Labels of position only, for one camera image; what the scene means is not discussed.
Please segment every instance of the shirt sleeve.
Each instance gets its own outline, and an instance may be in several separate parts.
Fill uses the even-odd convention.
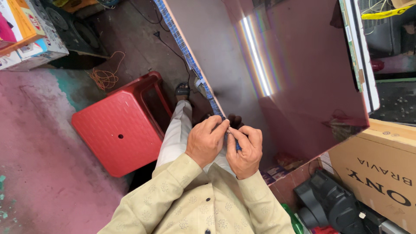
[[[172,202],[202,169],[186,154],[169,167],[121,199],[111,221],[98,234],[151,233]]]
[[[238,180],[256,233],[295,234],[290,216],[264,182],[260,171]]]

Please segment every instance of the white trousers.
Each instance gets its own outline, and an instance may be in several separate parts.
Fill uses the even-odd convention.
[[[191,117],[192,107],[190,102],[186,100],[179,101],[176,105],[175,112],[172,114],[171,123],[166,130],[165,139],[163,139],[163,143],[160,148],[156,167],[174,161],[185,152],[188,135],[192,129]],[[214,162],[235,176],[233,171],[231,171],[225,154],[225,150],[221,149],[220,153],[214,159]],[[205,173],[208,173],[208,170],[213,163],[204,167]]]

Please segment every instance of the hand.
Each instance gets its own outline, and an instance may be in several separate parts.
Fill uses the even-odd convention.
[[[259,129],[242,126],[239,130],[228,128],[227,161],[237,179],[246,179],[254,175],[259,169],[262,153],[263,135]],[[235,149],[235,139],[241,150]]]
[[[219,115],[213,115],[197,124],[189,133],[185,154],[201,168],[212,163],[223,147],[224,134],[229,126],[230,121],[223,121]]]

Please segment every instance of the green bottle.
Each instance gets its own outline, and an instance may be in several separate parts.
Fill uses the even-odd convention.
[[[289,206],[285,203],[281,203],[283,209],[289,214],[290,221],[292,223],[293,230],[296,234],[303,234],[303,226],[300,221],[296,218],[293,212],[290,210]]]

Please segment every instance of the pink floor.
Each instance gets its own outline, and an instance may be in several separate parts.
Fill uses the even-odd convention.
[[[126,193],[70,124],[48,70],[0,72],[0,234],[91,234]]]

